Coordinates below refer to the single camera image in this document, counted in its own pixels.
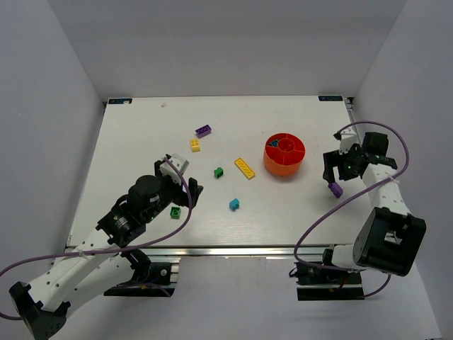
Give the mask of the purple lego brick far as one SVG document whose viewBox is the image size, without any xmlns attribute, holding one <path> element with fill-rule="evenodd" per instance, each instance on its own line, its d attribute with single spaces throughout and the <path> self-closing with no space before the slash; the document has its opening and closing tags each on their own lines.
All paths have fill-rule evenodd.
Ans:
<svg viewBox="0 0 453 340">
<path fill-rule="evenodd" d="M 203 125 L 195 130 L 197 138 L 203 138 L 212 132 L 212 128 L 209 125 Z"/>
</svg>

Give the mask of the purple lego brick right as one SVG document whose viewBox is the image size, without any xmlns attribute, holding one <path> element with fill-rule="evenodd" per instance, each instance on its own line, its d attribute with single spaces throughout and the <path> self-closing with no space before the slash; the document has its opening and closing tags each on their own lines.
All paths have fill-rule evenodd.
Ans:
<svg viewBox="0 0 453 340">
<path fill-rule="evenodd" d="M 329 183 L 328 188 L 336 198 L 340 198 L 343 195 L 343 189 L 336 182 Z"/>
</svg>

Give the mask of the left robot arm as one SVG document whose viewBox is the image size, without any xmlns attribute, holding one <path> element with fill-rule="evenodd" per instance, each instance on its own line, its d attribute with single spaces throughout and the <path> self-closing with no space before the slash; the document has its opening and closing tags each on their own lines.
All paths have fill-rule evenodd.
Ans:
<svg viewBox="0 0 453 340">
<path fill-rule="evenodd" d="M 10 288 L 19 318 L 34 339 L 54 336 L 71 313 L 115 284 L 140 288 L 158 282 L 160 271 L 132 242 L 170 204 L 196 206 L 203 187 L 183 178 L 188 165 L 177 154 L 156 161 L 155 173 L 139 177 L 77 248 L 58 256 L 40 277 Z"/>
</svg>

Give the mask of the blue corner label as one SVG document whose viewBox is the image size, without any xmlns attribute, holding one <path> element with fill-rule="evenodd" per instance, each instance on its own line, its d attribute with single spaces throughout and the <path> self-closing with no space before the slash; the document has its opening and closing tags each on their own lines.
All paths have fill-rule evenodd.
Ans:
<svg viewBox="0 0 453 340">
<path fill-rule="evenodd" d="M 342 96 L 321 95 L 321 96 L 318 96 L 318 100 L 325 101 L 325 102 L 343 101 L 343 97 Z"/>
<path fill-rule="evenodd" d="M 110 98 L 108 105 L 127 105 L 131 104 L 132 98 Z"/>
</svg>

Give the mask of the aluminium front rail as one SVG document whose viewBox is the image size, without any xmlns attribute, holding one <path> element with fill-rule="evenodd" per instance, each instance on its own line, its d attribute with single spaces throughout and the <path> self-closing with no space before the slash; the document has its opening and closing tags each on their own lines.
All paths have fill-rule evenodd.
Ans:
<svg viewBox="0 0 453 340">
<path fill-rule="evenodd" d="M 294 246 L 148 246 L 150 256 L 293 256 Z"/>
</svg>

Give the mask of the right blue corner label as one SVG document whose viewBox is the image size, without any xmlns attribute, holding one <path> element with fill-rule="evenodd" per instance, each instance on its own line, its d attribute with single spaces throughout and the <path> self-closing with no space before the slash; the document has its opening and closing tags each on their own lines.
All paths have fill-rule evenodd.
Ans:
<svg viewBox="0 0 453 340">
<path fill-rule="evenodd" d="M 343 101 L 343 97 L 342 96 L 321 95 L 321 96 L 318 96 L 318 100 L 325 101 L 325 102 Z"/>
</svg>

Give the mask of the left blue corner label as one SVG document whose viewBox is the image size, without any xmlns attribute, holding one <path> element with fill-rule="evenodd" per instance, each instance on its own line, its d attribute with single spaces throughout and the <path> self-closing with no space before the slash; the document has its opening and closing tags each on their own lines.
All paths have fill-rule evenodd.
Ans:
<svg viewBox="0 0 453 340">
<path fill-rule="evenodd" d="M 132 98 L 110 98 L 108 105 L 127 105 L 131 104 Z"/>
</svg>

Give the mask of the yellow square lego brick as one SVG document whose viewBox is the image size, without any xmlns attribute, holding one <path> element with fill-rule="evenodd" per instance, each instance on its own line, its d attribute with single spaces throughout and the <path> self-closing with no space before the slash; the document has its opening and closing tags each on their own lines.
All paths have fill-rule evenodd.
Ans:
<svg viewBox="0 0 453 340">
<path fill-rule="evenodd" d="M 199 152 L 200 151 L 199 139 L 191 139 L 190 148 L 191 148 L 192 152 Z"/>
</svg>

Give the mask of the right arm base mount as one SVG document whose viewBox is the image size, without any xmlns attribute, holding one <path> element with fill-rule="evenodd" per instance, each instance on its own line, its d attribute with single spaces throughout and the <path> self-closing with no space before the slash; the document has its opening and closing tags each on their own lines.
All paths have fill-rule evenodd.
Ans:
<svg viewBox="0 0 453 340">
<path fill-rule="evenodd" d="M 364 300 L 361 272 L 352 245 L 301 247 L 289 277 L 297 284 L 299 301 Z"/>
</svg>

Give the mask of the green lego brick centre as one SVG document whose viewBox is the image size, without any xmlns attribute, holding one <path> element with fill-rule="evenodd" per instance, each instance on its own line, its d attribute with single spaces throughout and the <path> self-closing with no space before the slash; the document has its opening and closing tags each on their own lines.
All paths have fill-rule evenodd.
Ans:
<svg viewBox="0 0 453 340">
<path fill-rule="evenodd" d="M 224 170 L 222 167 L 217 167 L 215 170 L 214 170 L 214 177 L 216 179 L 219 179 L 221 176 L 224 175 Z"/>
</svg>

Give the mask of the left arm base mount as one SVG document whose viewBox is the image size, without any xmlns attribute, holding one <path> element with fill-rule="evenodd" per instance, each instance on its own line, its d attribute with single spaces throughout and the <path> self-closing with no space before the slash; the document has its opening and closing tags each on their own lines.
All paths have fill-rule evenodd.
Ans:
<svg viewBox="0 0 453 340">
<path fill-rule="evenodd" d="M 106 290 L 104 296 L 170 298 L 173 295 L 175 290 L 171 278 L 173 264 L 152 261 L 139 249 L 121 253 L 120 256 L 130 263 L 128 267 L 132 270 L 131 279 Z"/>
</svg>

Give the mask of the purple lego brick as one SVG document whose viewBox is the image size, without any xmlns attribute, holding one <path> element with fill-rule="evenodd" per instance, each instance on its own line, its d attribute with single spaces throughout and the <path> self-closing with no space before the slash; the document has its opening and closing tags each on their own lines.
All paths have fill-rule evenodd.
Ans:
<svg viewBox="0 0 453 340">
<path fill-rule="evenodd" d="M 329 183 L 328 188 L 336 198 L 340 198 L 343 195 L 343 189 L 336 182 Z"/>
<path fill-rule="evenodd" d="M 212 132 L 212 128 L 209 125 L 203 125 L 195 130 L 197 138 L 203 138 Z"/>
</svg>

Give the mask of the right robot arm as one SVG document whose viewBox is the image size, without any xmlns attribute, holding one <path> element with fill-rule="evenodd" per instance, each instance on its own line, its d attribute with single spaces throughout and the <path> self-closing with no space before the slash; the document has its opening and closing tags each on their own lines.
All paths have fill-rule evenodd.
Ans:
<svg viewBox="0 0 453 340">
<path fill-rule="evenodd" d="M 353 244 L 327 251 L 327 263 L 351 270 L 374 269 L 406 276 L 425 235 L 426 224 L 407 208 L 395 176 L 396 161 L 386 155 L 387 135 L 368 132 L 362 140 L 351 129 L 337 132 L 340 146 L 323 155 L 323 179 L 331 189 L 337 180 L 359 178 L 369 189 L 372 211 Z"/>
</svg>

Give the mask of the light blue small lego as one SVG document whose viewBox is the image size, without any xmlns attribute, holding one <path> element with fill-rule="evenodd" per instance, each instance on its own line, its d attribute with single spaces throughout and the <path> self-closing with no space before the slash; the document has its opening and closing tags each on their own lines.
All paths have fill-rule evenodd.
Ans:
<svg viewBox="0 0 453 340">
<path fill-rule="evenodd" d="M 238 209 L 240 206 L 240 202 L 237 198 L 233 199 L 232 201 L 229 202 L 229 208 L 233 211 Z"/>
</svg>

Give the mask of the orange divided round container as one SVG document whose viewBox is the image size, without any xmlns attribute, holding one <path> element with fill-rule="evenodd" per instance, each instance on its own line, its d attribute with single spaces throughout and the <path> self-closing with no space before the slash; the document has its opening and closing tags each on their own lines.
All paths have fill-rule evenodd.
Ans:
<svg viewBox="0 0 453 340">
<path fill-rule="evenodd" d="M 268 143 L 279 140 L 277 147 Z M 295 175 L 304 160 L 306 147 L 295 135 L 281 132 L 268 138 L 263 153 L 263 163 L 267 171 L 274 176 L 288 177 Z"/>
</svg>

